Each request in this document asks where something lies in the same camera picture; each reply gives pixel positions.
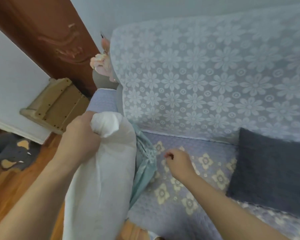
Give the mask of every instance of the brown door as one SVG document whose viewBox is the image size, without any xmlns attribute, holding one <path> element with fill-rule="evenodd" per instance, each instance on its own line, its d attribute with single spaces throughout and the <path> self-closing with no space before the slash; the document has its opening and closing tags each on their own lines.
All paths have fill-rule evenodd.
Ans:
<svg viewBox="0 0 300 240">
<path fill-rule="evenodd" d="M 0 0 L 0 30 L 50 77 L 96 91 L 89 62 L 99 51 L 70 0 Z"/>
</svg>

